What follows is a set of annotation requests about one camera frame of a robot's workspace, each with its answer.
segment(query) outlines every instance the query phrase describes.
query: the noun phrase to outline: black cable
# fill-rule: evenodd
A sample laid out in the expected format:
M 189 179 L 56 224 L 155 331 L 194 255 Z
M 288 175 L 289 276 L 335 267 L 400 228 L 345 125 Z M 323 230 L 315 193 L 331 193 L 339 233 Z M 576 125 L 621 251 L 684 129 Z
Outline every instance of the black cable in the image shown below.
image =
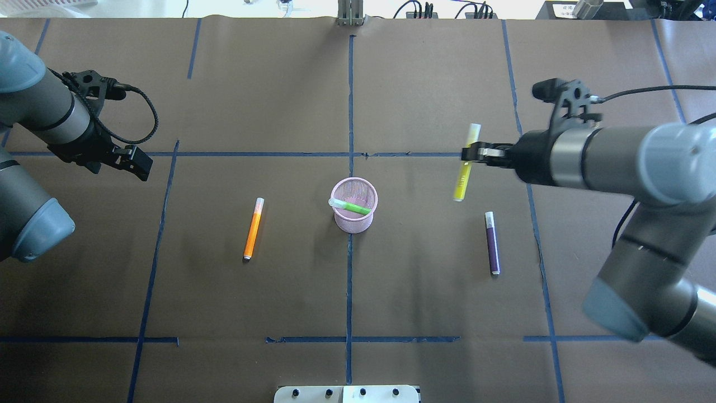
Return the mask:
M 660 85 L 658 87 L 645 87 L 637 88 L 635 90 L 621 91 L 620 93 L 611 94 L 608 97 L 600 98 L 597 103 L 605 103 L 608 100 L 622 97 L 624 95 L 639 94 L 639 93 L 650 93 L 651 91 L 663 91 L 663 90 L 706 90 L 716 91 L 714 85 Z
M 460 13 L 463 12 L 463 10 L 465 9 L 465 7 L 467 7 L 467 6 L 474 6 L 474 7 L 475 7 L 475 13 L 473 14 L 473 18 L 477 18 L 477 15 L 478 15 L 478 6 L 484 7 L 483 10 L 484 10 L 485 14 L 487 14 L 487 13 L 493 14 L 493 13 L 494 13 L 494 10 L 493 10 L 492 6 L 489 5 L 489 4 L 486 4 L 486 3 L 478 3 L 478 2 L 476 2 L 476 1 L 465 1 L 465 0 L 453 0 L 453 1 L 459 1 L 459 2 L 461 2 L 461 3 L 467 3 L 466 5 L 464 5 L 464 6 L 460 9 L 460 11 L 458 11 L 458 13 L 455 15 L 455 18 L 454 18 L 454 19 L 458 19 L 458 17 L 460 16 Z
M 398 11 L 395 12 L 395 15 L 393 16 L 393 18 L 398 17 L 398 14 L 400 13 L 400 10 L 402 10 L 403 7 L 407 6 L 407 5 L 410 4 L 410 3 L 413 3 L 413 6 L 415 6 L 415 4 L 417 4 L 417 6 L 420 8 L 420 15 L 422 15 L 422 4 L 421 4 L 418 0 L 408 0 L 408 1 L 406 1 L 405 3 L 403 3 L 402 6 L 400 6 L 400 8 L 398 9 Z
M 62 81 L 62 83 L 65 84 L 65 85 L 69 88 L 70 91 L 72 91 L 72 92 L 74 92 L 75 94 L 77 94 L 77 97 L 79 98 L 79 100 L 82 101 L 82 103 L 84 104 L 84 106 L 87 108 L 87 111 L 89 112 L 89 116 L 92 117 L 92 119 L 97 123 L 97 125 L 98 125 L 99 127 L 102 128 L 102 130 L 104 130 L 105 132 L 107 132 L 107 134 L 109 134 L 110 136 L 112 136 L 112 137 L 115 138 L 116 140 L 121 141 L 121 142 L 126 143 L 126 144 L 134 144 L 134 145 L 136 145 L 136 144 L 144 143 L 145 141 L 147 141 L 147 140 L 149 140 L 150 138 L 152 138 L 152 136 L 154 136 L 154 133 L 157 133 L 157 128 L 159 128 L 159 116 L 157 115 L 157 110 L 154 108 L 154 105 L 152 104 L 152 101 L 149 99 L 149 97 L 147 96 L 147 94 L 145 94 L 144 91 L 140 90 L 139 88 L 134 87 L 134 86 L 131 86 L 131 85 L 127 85 L 127 84 L 121 84 L 122 88 L 123 88 L 125 91 L 131 91 L 131 92 L 133 92 L 133 93 L 137 93 L 137 94 L 141 95 L 142 98 L 144 98 L 145 101 L 147 101 L 147 105 L 149 105 L 149 109 L 152 110 L 152 115 L 154 116 L 154 127 L 152 128 L 152 131 L 150 131 L 149 134 L 147 134 L 147 135 L 146 135 L 143 139 L 141 139 L 141 140 L 136 140 L 136 141 L 134 141 L 134 140 L 127 140 L 127 139 L 125 139 L 125 138 L 122 138 L 122 137 L 116 135 L 114 132 L 112 132 L 110 129 L 108 129 L 107 126 L 105 126 L 104 123 L 102 123 L 102 121 L 100 120 L 100 117 L 97 116 L 97 113 L 95 112 L 95 109 L 90 105 L 89 102 L 87 102 L 87 99 L 85 99 L 85 98 L 82 96 L 82 94 L 80 93 L 79 88 L 77 88 L 77 86 L 76 86 L 76 85 L 72 82 L 72 80 L 69 78 L 69 77 L 71 77 L 71 76 L 69 75 L 69 73 L 65 73 L 65 74 L 67 75 L 67 76 L 65 76 L 65 75 L 59 74 L 58 72 L 54 71 L 53 69 L 49 69 L 49 71 L 51 71 L 52 74 L 54 74 L 55 77 L 59 78 L 60 81 Z
M 619 237 L 619 231 L 621 231 L 621 227 L 624 226 L 624 223 L 627 222 L 627 218 L 629 218 L 629 215 L 634 211 L 634 208 L 637 206 L 638 202 L 636 200 L 633 200 L 632 203 L 629 205 L 629 208 L 626 209 L 626 212 L 623 216 L 621 216 L 621 219 L 619 220 L 619 223 L 616 225 L 616 229 L 614 230 L 614 236 L 611 238 L 611 248 L 614 249 L 614 245 L 616 245 L 616 239 Z
M 486 5 L 487 5 L 487 4 L 483 3 L 483 5 L 480 6 L 480 11 L 478 11 L 477 14 L 474 14 L 474 15 L 473 15 L 473 18 L 474 18 L 474 19 L 478 19 L 478 18 L 479 18 L 479 19 L 482 19 L 482 18 L 483 18 L 483 13 L 485 13 L 485 15 L 487 14 L 487 13 L 485 12 L 485 6 L 486 6 Z
M 689 123 L 690 125 L 700 125 L 701 123 L 707 122 L 711 119 L 716 119 L 716 113 L 711 113 L 710 115 L 706 115 L 703 118 L 698 118 L 697 120 L 694 120 L 693 122 Z
M 477 15 L 477 13 L 478 13 L 478 4 L 477 4 L 477 3 L 467 3 L 466 5 L 464 5 L 464 6 L 460 9 L 460 11 L 458 11 L 457 14 L 455 14 L 455 18 L 454 18 L 454 19 L 458 19 L 458 17 L 460 16 L 460 13 L 463 12 L 463 10 L 464 10 L 466 7 L 469 7 L 469 6 L 475 7 L 475 13 L 474 13 L 474 15 Z

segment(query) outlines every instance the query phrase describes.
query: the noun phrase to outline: white label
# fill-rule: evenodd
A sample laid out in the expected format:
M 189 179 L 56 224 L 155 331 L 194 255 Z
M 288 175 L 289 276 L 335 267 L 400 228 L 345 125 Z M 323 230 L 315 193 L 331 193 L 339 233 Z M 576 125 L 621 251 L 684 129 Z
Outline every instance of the white label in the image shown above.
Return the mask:
M 577 18 L 574 16 L 574 4 L 552 4 L 552 7 L 557 18 Z

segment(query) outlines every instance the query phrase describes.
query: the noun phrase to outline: white container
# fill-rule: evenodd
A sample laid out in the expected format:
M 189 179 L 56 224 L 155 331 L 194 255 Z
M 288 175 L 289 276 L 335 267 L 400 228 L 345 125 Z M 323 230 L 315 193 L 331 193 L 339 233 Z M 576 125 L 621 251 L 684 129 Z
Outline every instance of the white container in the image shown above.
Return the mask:
M 97 4 L 97 0 L 0 0 L 0 14 L 16 16 L 47 6 L 81 6 Z
M 370 227 L 373 213 L 378 207 L 378 193 L 370 182 L 356 177 L 343 179 L 333 188 L 331 197 L 370 209 L 370 213 L 363 215 L 332 207 L 336 224 L 340 229 L 350 234 L 357 234 Z

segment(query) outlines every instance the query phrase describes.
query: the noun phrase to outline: pink mesh pen holder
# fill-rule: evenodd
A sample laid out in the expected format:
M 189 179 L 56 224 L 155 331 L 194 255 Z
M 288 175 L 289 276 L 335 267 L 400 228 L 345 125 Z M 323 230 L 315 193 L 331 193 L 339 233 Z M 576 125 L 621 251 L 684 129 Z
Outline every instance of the pink mesh pen holder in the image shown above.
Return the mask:
M 331 197 L 370 209 L 370 213 L 363 215 L 332 207 L 336 224 L 340 229 L 350 234 L 357 234 L 370 227 L 370 223 L 373 222 L 373 213 L 378 207 L 378 193 L 370 182 L 355 177 L 343 179 L 333 188 Z

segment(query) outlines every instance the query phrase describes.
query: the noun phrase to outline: blue tape line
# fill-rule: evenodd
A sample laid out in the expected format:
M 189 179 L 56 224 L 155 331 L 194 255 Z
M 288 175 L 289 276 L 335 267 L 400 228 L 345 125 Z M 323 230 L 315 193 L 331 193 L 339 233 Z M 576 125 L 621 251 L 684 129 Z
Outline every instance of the blue tape line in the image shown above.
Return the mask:
M 346 290 L 346 385 L 353 383 L 353 234 L 348 234 Z
M 266 344 L 277 343 L 346 343 L 343 336 L 281 337 L 276 340 L 267 337 Z M 454 343 L 459 336 L 352 336 L 352 343 Z
M 459 157 L 460 153 L 413 153 L 408 151 L 407 153 L 360 153 L 365 158 L 370 157 Z
M 177 154 L 180 157 L 348 157 L 350 153 L 297 153 L 297 152 L 264 152 L 264 151 L 236 151 L 236 152 L 192 152 L 186 151 Z
M 544 255 L 542 253 L 542 241 L 539 235 L 539 225 L 537 224 L 537 211 L 535 209 L 532 185 L 530 184 L 527 184 L 527 197 L 530 204 L 530 215 L 532 216 L 532 230 L 534 232 L 535 241 L 537 242 L 537 250 L 539 252 L 539 268 L 542 273 L 542 296 L 544 297 L 544 310 L 547 313 L 547 326 L 549 329 L 550 345 L 552 348 L 552 364 L 554 365 L 554 374 L 557 381 L 557 393 L 559 403 L 564 403 L 564 386 L 562 384 L 562 370 L 559 365 L 557 338 L 554 331 L 554 320 L 552 318 L 552 304 L 549 299 L 549 287 L 547 286 L 547 273 L 544 265 Z
M 454 343 L 459 336 L 354 336 L 354 343 Z
M 2 143 L 0 143 L 0 147 L 4 147 L 7 144 L 7 139 L 10 138 L 10 130 L 11 129 L 7 129 L 5 133 L 3 133 Z
M 40 54 L 40 48 L 42 48 L 42 42 L 44 42 L 44 36 L 47 33 L 47 28 L 49 28 L 49 18 L 45 19 L 45 25 L 42 27 L 42 33 L 40 34 L 40 39 L 37 41 L 37 47 L 35 48 L 35 54 Z
M 49 151 L 15 151 L 11 152 L 10 155 L 19 157 L 49 157 L 54 154 Z
M 650 20 L 652 23 L 652 32 L 654 32 L 654 41 L 657 43 L 657 51 L 659 52 L 659 59 L 662 61 L 662 67 L 664 68 L 664 74 L 667 76 L 667 83 L 669 85 L 673 85 L 674 81 L 671 78 L 671 72 L 669 71 L 669 66 L 667 65 L 666 57 L 664 57 L 664 50 L 662 49 L 662 41 L 659 39 L 659 30 L 657 29 L 657 24 L 654 22 L 653 19 Z M 686 123 L 686 118 L 684 117 L 684 111 L 681 109 L 681 102 L 679 101 L 679 96 L 676 94 L 676 90 L 672 90 L 672 98 L 674 98 L 674 104 L 676 104 L 676 111 L 679 113 L 679 119 L 681 119 L 681 123 Z
M 14 151 L 10 154 L 14 156 L 54 156 L 49 151 Z M 174 153 L 169 151 L 151 151 L 147 152 L 148 156 L 151 157 L 173 157 Z M 315 152 L 315 153 L 299 153 L 295 151 L 182 151 L 176 153 L 179 157 L 337 157 L 345 158 L 351 157 L 351 153 L 333 153 L 333 152 Z M 365 158 L 371 157 L 449 157 L 455 158 L 460 157 L 460 153 L 442 153 L 442 152 L 419 152 L 413 153 L 408 151 L 407 153 L 354 153 L 356 155 L 363 156 Z
M 345 343 L 346 338 L 343 336 L 325 336 L 325 337 L 281 337 L 279 340 L 267 337 L 266 344 L 275 343 Z
M 507 35 L 507 21 L 502 20 L 502 37 L 505 41 L 505 55 L 507 56 L 507 71 L 510 74 L 510 87 L 512 88 L 512 105 L 515 108 L 515 121 L 517 122 L 517 131 L 522 136 L 522 122 L 517 113 L 517 86 L 515 85 L 515 73 L 512 69 L 512 56 L 510 54 L 510 40 Z
M 522 341 L 527 343 L 545 343 L 551 341 L 550 336 L 525 336 Z M 623 338 L 608 334 L 608 335 L 594 335 L 594 336 L 555 336 L 555 339 L 559 342 L 562 341 L 627 341 Z M 644 338 L 644 341 L 664 340 L 661 337 L 655 335 L 649 335 Z
M 138 337 L 83 337 L 83 336 L 5 336 L 0 343 L 137 343 Z M 149 337 L 145 343 L 176 343 L 178 337 Z
M 147 286 L 147 297 L 144 302 L 144 313 L 142 314 L 142 324 L 139 330 L 139 339 L 137 340 L 137 352 L 135 354 L 135 363 L 132 369 L 132 381 L 130 382 L 130 392 L 127 396 L 127 403 L 134 401 L 135 387 L 137 386 L 137 375 L 139 374 L 139 364 L 142 358 L 142 345 L 144 344 L 144 335 L 147 330 L 147 318 L 149 318 L 149 307 L 152 302 L 152 291 L 154 288 L 154 279 L 157 275 L 157 265 L 159 263 L 159 248 L 162 244 L 162 236 L 164 235 L 164 224 L 167 217 L 167 205 L 169 204 L 169 194 L 172 190 L 172 182 L 174 180 L 174 170 L 177 163 L 177 152 L 179 150 L 179 140 L 174 144 L 174 156 L 172 157 L 172 166 L 169 170 L 169 179 L 167 180 L 167 190 L 164 193 L 164 205 L 162 207 L 162 217 L 159 221 L 159 231 L 157 232 L 157 244 L 154 248 L 154 259 L 152 260 L 152 271 L 149 274 L 149 285 Z
M 0 337 L 0 343 L 136 343 L 136 337 Z
M 194 73 L 194 59 L 196 58 L 196 48 L 199 45 L 199 32 L 201 31 L 201 18 L 196 20 L 196 30 L 194 31 L 194 46 L 191 48 L 191 60 L 189 60 L 189 72 L 186 75 L 187 80 L 191 80 Z
M 519 136 L 522 136 L 522 122 L 517 111 L 517 87 L 515 84 L 515 73 L 512 66 L 512 56 L 510 53 L 510 40 L 507 33 L 507 21 L 502 20 L 502 35 L 505 41 L 505 56 L 507 57 L 507 70 L 510 75 L 510 87 L 512 90 L 512 104 L 515 108 L 515 123 Z M 547 326 L 549 329 L 550 345 L 552 348 L 552 364 L 554 365 L 554 375 L 557 382 L 557 395 L 559 403 L 564 403 L 564 387 L 562 384 L 562 370 L 559 365 L 559 354 L 557 351 L 557 340 L 555 338 L 554 321 L 552 319 L 552 305 L 549 299 L 549 287 L 547 286 L 547 274 L 544 266 L 544 256 L 542 254 L 542 241 L 539 236 L 539 226 L 537 224 L 537 211 L 535 209 L 534 195 L 532 194 L 532 186 L 527 184 L 527 198 L 530 204 L 530 215 L 532 216 L 532 230 L 534 232 L 535 241 L 537 242 L 537 250 L 539 251 L 539 267 L 542 274 L 542 295 L 544 297 L 545 312 L 547 314 Z
M 353 149 L 353 41 L 355 37 L 355 35 L 351 35 L 348 39 L 348 88 L 350 89 L 348 94 L 348 152 L 350 158 L 348 168 L 350 176 L 353 176 L 353 158 L 355 157 Z
M 179 338 L 178 337 L 145 337 L 144 342 L 145 343 L 171 343 L 171 344 L 176 344 L 176 346 L 179 347 Z

